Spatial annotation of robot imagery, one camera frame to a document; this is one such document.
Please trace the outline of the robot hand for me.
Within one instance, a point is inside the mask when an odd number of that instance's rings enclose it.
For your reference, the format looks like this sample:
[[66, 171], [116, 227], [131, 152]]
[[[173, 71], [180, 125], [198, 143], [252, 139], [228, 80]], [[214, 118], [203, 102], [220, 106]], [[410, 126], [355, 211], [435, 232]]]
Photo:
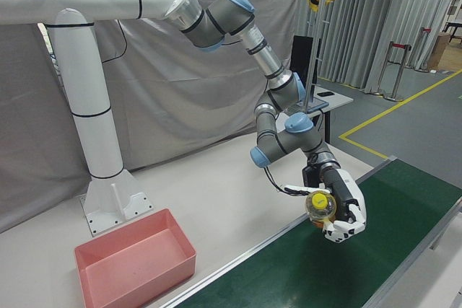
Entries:
[[285, 185], [290, 195], [305, 195], [305, 210], [326, 239], [341, 243], [365, 230], [367, 211], [364, 196], [352, 176], [343, 169], [327, 170], [325, 188]]

